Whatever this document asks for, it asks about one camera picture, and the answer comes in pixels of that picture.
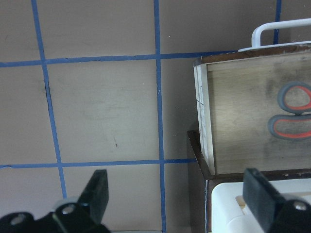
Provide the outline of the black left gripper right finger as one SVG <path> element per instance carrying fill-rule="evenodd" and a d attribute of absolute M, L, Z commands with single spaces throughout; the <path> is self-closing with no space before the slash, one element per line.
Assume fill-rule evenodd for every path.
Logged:
<path fill-rule="evenodd" d="M 256 168 L 243 175 L 243 199 L 264 232 L 269 232 L 286 199 Z"/>

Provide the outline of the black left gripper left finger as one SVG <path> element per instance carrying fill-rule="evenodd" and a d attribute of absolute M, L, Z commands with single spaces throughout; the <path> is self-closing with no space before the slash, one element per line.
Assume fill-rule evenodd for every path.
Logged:
<path fill-rule="evenodd" d="M 95 223 L 101 223 L 108 204 L 108 177 L 106 169 L 98 169 L 93 172 L 77 203 L 89 214 Z"/>

